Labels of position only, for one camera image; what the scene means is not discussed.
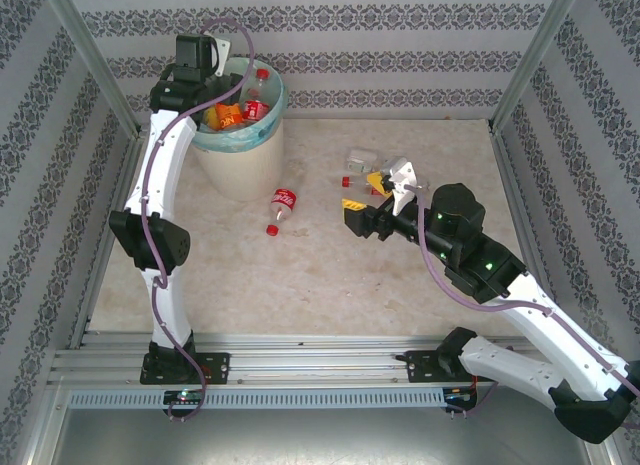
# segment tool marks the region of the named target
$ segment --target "white robotic arm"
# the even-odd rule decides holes
[[[203,60],[203,54],[207,55],[204,53],[208,50],[207,43],[215,39],[206,37],[207,42],[203,36],[181,37],[184,43],[179,50],[194,52],[196,58],[176,60],[182,65],[176,65],[174,78],[181,77],[181,81],[168,82],[168,75],[163,73],[154,87],[155,113],[151,116],[142,173],[126,209],[112,212],[109,220],[125,251],[142,271],[154,303],[154,331],[141,381],[147,376],[159,381],[143,382],[149,384],[190,383],[193,367],[197,366],[193,360],[196,356],[193,332],[181,290],[181,265],[188,255],[190,239],[186,230],[173,223],[173,203],[198,118],[183,118],[159,147],[157,144],[158,137],[179,113],[202,102],[207,91],[204,81],[216,72],[211,66],[211,56]],[[149,168],[153,153],[156,153],[153,167]],[[598,443],[611,434],[629,413],[630,403],[635,399],[633,394],[640,393],[637,391],[640,363],[629,364],[598,344],[544,293],[511,252],[482,233],[484,208],[464,185],[440,187],[434,193],[431,210],[424,210],[415,202],[417,181],[410,162],[400,157],[387,164],[383,174],[381,186],[386,192],[392,191],[393,197],[378,209],[345,202],[345,222],[349,228],[365,238],[377,232],[384,240],[397,232],[415,243],[426,241],[423,250],[428,248],[445,264],[445,275],[456,288],[482,304],[480,308],[499,309],[497,313],[513,323],[550,360],[550,363],[531,360],[474,332],[456,329],[437,350],[439,366],[452,378],[460,378],[460,369],[466,377],[469,374],[487,377],[538,400],[554,410],[565,427],[585,440]],[[143,196],[145,183],[147,193]],[[424,220],[428,223],[422,223],[420,229],[418,224]],[[153,238],[162,267],[147,236]],[[166,269],[166,282],[157,287],[161,268]],[[510,302],[535,304],[537,308],[506,309]],[[158,323],[157,317],[161,317],[162,323]]]
[[[159,110],[157,113],[151,115],[149,139],[142,162],[142,172],[125,206],[132,214],[142,214],[142,182],[154,144],[162,130],[177,116],[178,112],[168,110]],[[173,204],[178,178],[180,177],[184,156],[187,153],[187,148],[189,148],[196,130],[196,123],[190,117],[182,119],[173,127],[171,133],[165,139],[164,145],[158,150],[149,178],[149,192],[147,197],[148,216],[157,214],[158,218],[173,222]],[[141,272],[147,289],[149,290],[149,296],[151,296],[154,279],[158,276],[158,270],[147,268],[141,270]],[[158,312],[165,322],[165,327],[180,345],[184,345],[191,335],[191,326],[187,320],[182,303],[181,276],[182,267],[178,266],[167,276],[167,287],[158,289],[156,293]],[[160,347],[173,348],[173,344],[169,341],[167,334],[161,329],[155,315],[153,315],[152,341]]]
[[[437,350],[440,367],[451,377],[486,377],[534,398],[584,440],[599,443],[618,428],[640,393],[640,362],[629,364],[595,341],[520,260],[482,233],[484,207],[464,185],[440,187],[427,209],[423,197],[414,200],[410,162],[396,158],[382,171],[381,191],[394,196],[377,209],[345,202],[346,225],[365,238],[377,232],[385,240],[396,232],[419,243],[433,278],[451,298],[473,310],[500,313],[550,361],[532,360],[457,328]],[[429,254],[445,265],[453,285],[477,303],[442,281]]]

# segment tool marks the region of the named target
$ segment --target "patterned wallpaper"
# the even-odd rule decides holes
[[[69,343],[129,137],[46,0],[0,3],[4,465],[17,458],[51,353]]]
[[[229,16],[290,117],[489,118],[551,0],[75,0],[138,118],[175,35]],[[234,53],[246,54],[237,33]]]
[[[551,292],[627,360],[640,359],[638,17],[640,0],[576,0],[503,130]],[[640,432],[616,441],[640,462]]]

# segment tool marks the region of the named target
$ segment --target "orange packaging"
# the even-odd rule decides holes
[[[220,128],[226,130],[237,125],[242,125],[244,120],[242,119],[242,112],[240,111],[240,105],[237,103],[233,105],[223,105],[216,103],[216,113],[218,120],[220,120]]]

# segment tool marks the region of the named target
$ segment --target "plastic bin liner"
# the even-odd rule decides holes
[[[227,61],[224,72],[225,74],[244,74],[248,65],[248,58],[233,57]],[[269,70],[269,81],[267,82],[269,88],[266,90],[266,95],[277,97],[275,105],[262,120],[243,129],[218,133],[196,132],[192,142],[196,147],[212,152],[247,152],[264,143],[276,131],[280,120],[282,120],[282,114],[287,107],[288,94],[286,87],[280,74],[271,66],[260,60],[254,60],[253,67],[252,74],[255,74],[258,68]]]

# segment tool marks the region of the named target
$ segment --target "floor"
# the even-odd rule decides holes
[[[493,314],[462,309],[431,280],[400,236],[355,237],[342,222],[341,177],[350,147],[404,155],[433,192],[463,182],[487,209],[485,232],[520,255],[487,124],[478,121],[286,120],[287,168],[304,169],[299,199],[273,238],[270,197],[232,202],[187,153],[176,222],[191,233],[185,306],[196,332],[445,335],[456,326],[519,335]],[[90,328],[151,331],[147,291],[116,242]]]

